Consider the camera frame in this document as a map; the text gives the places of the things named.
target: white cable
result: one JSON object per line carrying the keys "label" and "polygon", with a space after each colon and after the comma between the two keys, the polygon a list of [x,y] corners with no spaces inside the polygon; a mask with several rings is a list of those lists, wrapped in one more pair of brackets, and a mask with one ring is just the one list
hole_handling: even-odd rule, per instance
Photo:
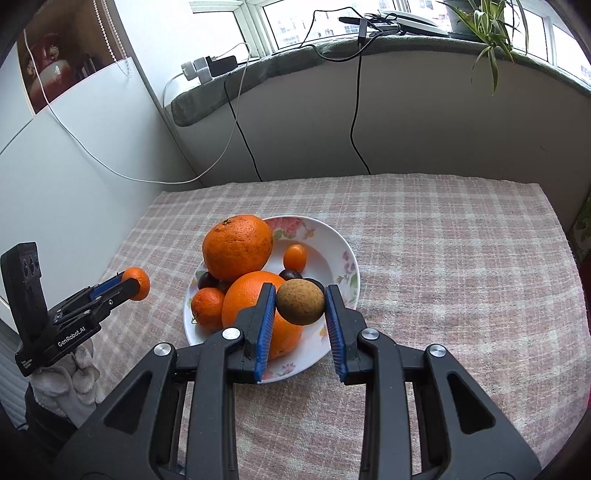
{"label": "white cable", "polygon": [[244,43],[244,42],[243,42],[243,43],[239,43],[238,45],[235,45],[234,47],[230,48],[230,50],[228,50],[228,51],[225,51],[225,52],[224,52],[224,53],[222,53],[221,55],[216,55],[216,57],[215,57],[215,58],[216,58],[216,60],[217,60],[217,59],[219,59],[219,58],[221,58],[221,57],[223,57],[223,56],[224,56],[226,53],[230,53],[232,50],[234,50],[234,48],[238,48],[238,47],[239,47],[240,45],[242,45],[242,44],[246,45],[246,43]]}
{"label": "white cable", "polygon": [[[31,62],[33,63],[33,68],[35,68],[35,74],[37,75],[37,78],[39,78],[39,71],[37,70],[37,65],[35,64],[35,60],[33,59],[33,54],[31,52],[31,49],[29,47],[29,42],[27,40],[27,30],[23,30],[22,31],[24,34],[24,38],[25,38],[25,46],[27,47],[27,51],[29,52],[29,55],[31,56]],[[96,160],[98,163],[100,163],[101,165],[104,166],[104,168],[106,168],[107,170],[109,170],[111,173],[114,173],[115,175],[117,175],[118,177],[121,177],[123,179],[126,180],[132,180],[132,181],[140,181],[142,183],[157,183],[160,185],[185,185],[187,183],[192,183],[196,180],[199,180],[201,177],[203,177],[208,171],[210,171],[216,164],[217,162],[219,162],[222,157],[224,156],[224,154],[226,153],[226,151],[228,150],[228,147],[230,146],[230,142],[232,141],[232,137],[234,136],[234,132],[236,131],[236,126],[238,124],[238,112],[240,110],[240,94],[242,93],[242,84],[244,83],[244,75],[246,74],[246,69],[248,68],[248,62],[251,59],[251,48],[250,46],[245,43],[245,42],[241,42],[240,44],[244,44],[246,45],[246,47],[248,48],[248,59],[246,60],[246,65],[244,65],[244,71],[242,72],[242,78],[240,80],[240,87],[238,89],[238,96],[236,97],[236,121],[234,122],[234,127],[232,128],[232,133],[230,134],[230,139],[228,140],[228,144],[226,145],[226,148],[223,149],[222,154],[219,156],[219,158],[212,163],[212,165],[207,168],[207,170],[205,170],[202,174],[198,175],[197,177],[195,177],[194,179],[191,180],[186,180],[186,181],[158,181],[158,180],[142,180],[142,179],[134,179],[132,177],[128,177],[126,175],[123,175],[121,173],[116,172],[115,170],[113,170],[111,167],[105,165],[103,162],[101,162],[98,158],[96,158],[92,153],[90,153],[88,151],[88,149],[82,144],[82,142],[80,140],[78,140],[78,138],[68,130],[68,128],[61,122],[61,120],[57,117],[56,113],[53,111],[53,108],[50,105],[49,100],[47,99],[47,95],[45,93],[45,89],[43,88],[43,84],[39,81],[39,86],[41,87],[41,93],[43,94],[43,98],[45,99],[45,101],[47,102],[47,106],[49,107],[49,110],[51,110],[51,113],[53,114],[53,116],[55,117],[57,123],[59,123],[61,125],[61,127],[70,134],[70,136],[76,140],[76,142],[78,142],[78,144],[82,147],[82,149],[88,153],[94,160]]]}
{"label": "white cable", "polygon": [[103,37],[105,38],[105,43],[107,44],[107,48],[109,49],[109,53],[111,54],[113,61],[117,64],[117,66],[119,67],[119,70],[121,70],[121,73],[123,75],[125,75],[127,78],[131,78],[131,69],[129,68],[129,60],[127,58],[127,55],[125,54],[125,50],[123,48],[123,45],[121,44],[121,40],[119,39],[119,35],[117,34],[117,30],[115,29],[115,26],[113,25],[113,22],[111,20],[111,15],[108,13],[109,12],[108,7],[106,6],[106,4],[102,3],[103,9],[105,9],[105,12],[107,14],[107,18],[111,22],[111,26],[112,26],[111,30],[115,33],[116,39],[119,42],[119,49],[121,50],[123,57],[125,59],[125,64],[127,65],[127,73],[125,73],[123,71],[123,69],[121,68],[121,66],[119,65],[119,63],[117,63],[117,57],[115,57],[115,54],[113,53],[113,50],[111,49],[111,43],[109,42],[109,38],[107,37],[107,32],[105,31],[105,27],[103,26],[103,21],[100,18],[99,8],[96,5],[96,0],[92,0],[92,3],[95,6],[96,18],[99,21],[100,29],[103,32]]}
{"label": "white cable", "polygon": [[166,85],[164,85],[164,91],[162,92],[162,102],[160,103],[160,106],[162,107],[162,109],[164,109],[164,102],[166,101],[166,89],[168,88],[168,86],[170,85],[170,83],[174,80],[179,78],[180,76],[184,75],[183,72],[175,75],[174,77],[172,77],[169,81],[166,82]]}

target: window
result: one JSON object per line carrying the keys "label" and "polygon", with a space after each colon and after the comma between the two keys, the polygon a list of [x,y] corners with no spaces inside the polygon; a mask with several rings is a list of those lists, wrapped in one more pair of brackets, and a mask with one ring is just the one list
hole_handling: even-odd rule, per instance
{"label": "window", "polygon": [[294,35],[293,37],[287,37],[283,39],[283,43],[285,46],[295,45],[296,43],[300,43],[300,36]]}
{"label": "window", "polygon": [[412,14],[420,15],[421,17],[433,20],[439,27],[447,31],[451,31],[452,24],[449,22],[447,16],[447,8],[439,2],[433,0],[405,0],[407,7],[405,10]]}
{"label": "window", "polygon": [[552,25],[556,44],[556,65],[591,85],[591,66],[577,41]]}
{"label": "window", "polygon": [[345,31],[347,33],[357,33],[359,32],[359,27],[356,27],[355,25],[345,25]]}
{"label": "window", "polygon": [[[545,0],[521,0],[530,33],[527,54],[559,67],[591,85],[591,65],[577,41]],[[204,45],[205,55],[219,56],[239,42],[250,45],[254,58],[282,48],[337,35],[352,35],[357,25],[344,24],[339,17],[355,17],[352,10],[317,13],[350,5],[361,14],[378,10],[400,10],[432,20],[450,31],[446,7],[435,0],[194,0],[193,21]],[[519,9],[505,7],[505,22],[514,48],[525,52],[525,35]],[[245,46],[233,49],[245,61]]]}
{"label": "window", "polygon": [[359,31],[359,28],[354,25],[339,22],[339,17],[356,17],[352,10],[317,13],[312,24],[314,10],[334,10],[350,5],[363,15],[377,13],[379,9],[384,8],[394,9],[392,0],[247,0],[247,2],[256,2],[262,6],[264,20],[271,30],[271,39],[275,41],[278,48],[289,46],[279,24],[293,22],[295,25],[300,25],[295,32],[290,32],[289,36],[297,33],[301,40],[308,33],[310,25],[312,25],[312,31],[306,40],[347,35]]}
{"label": "window", "polygon": [[[527,20],[527,28],[530,32],[530,49],[528,53],[547,61],[548,45],[546,43],[544,20],[541,16],[536,15],[529,10],[525,10],[525,19]],[[525,31],[523,29],[523,22],[521,21],[518,8],[514,11],[511,7],[505,7],[505,23],[513,26],[513,28],[507,27],[507,31],[509,37],[512,38],[514,48],[524,52]]]}
{"label": "window", "polygon": [[[236,17],[232,12],[201,12],[193,14],[195,29],[206,44],[215,46],[212,56],[222,55],[237,43],[243,42],[244,37]],[[246,61],[248,49],[240,45],[231,52],[237,61]]]}

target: metal screw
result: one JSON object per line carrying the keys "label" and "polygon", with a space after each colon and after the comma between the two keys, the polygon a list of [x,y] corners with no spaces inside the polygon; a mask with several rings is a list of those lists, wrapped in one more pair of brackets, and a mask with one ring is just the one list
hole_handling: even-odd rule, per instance
{"label": "metal screw", "polygon": [[361,336],[366,340],[376,340],[379,337],[379,332],[375,328],[364,328],[361,331]]}
{"label": "metal screw", "polygon": [[429,353],[433,356],[444,356],[446,352],[443,345],[434,344],[429,347]]}
{"label": "metal screw", "polygon": [[167,356],[171,351],[172,349],[167,343],[159,343],[154,347],[154,353],[158,356]]}
{"label": "metal screw", "polygon": [[240,337],[240,334],[241,331],[234,327],[227,328],[222,332],[222,336],[226,340],[236,340],[238,337]]}

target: checkered tablecloth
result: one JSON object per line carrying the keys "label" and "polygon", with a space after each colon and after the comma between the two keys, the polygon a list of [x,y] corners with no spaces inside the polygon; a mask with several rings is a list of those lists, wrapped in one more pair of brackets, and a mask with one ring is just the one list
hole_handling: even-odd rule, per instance
{"label": "checkered tablecloth", "polygon": [[[576,427],[589,398],[591,340],[556,215],[536,184],[454,176],[163,193],[105,274],[137,265],[152,282],[145,301],[119,307],[97,335],[108,391],[156,343],[187,345],[183,300],[203,237],[239,213],[292,213],[336,228],[358,259],[358,310],[368,325],[402,345],[446,345],[543,464]],[[357,478],[363,402],[363,387],[339,384],[330,355],[289,380],[238,385],[241,480]],[[417,445],[414,432],[415,471]]]}

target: white cloth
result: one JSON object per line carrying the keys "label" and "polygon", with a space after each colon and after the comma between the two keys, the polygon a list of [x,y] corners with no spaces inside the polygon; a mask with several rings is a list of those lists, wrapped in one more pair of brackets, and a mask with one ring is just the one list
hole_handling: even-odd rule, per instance
{"label": "white cloth", "polygon": [[67,417],[80,427],[105,398],[97,380],[99,370],[93,364],[92,340],[79,345],[54,365],[31,374],[29,382],[40,406]]}

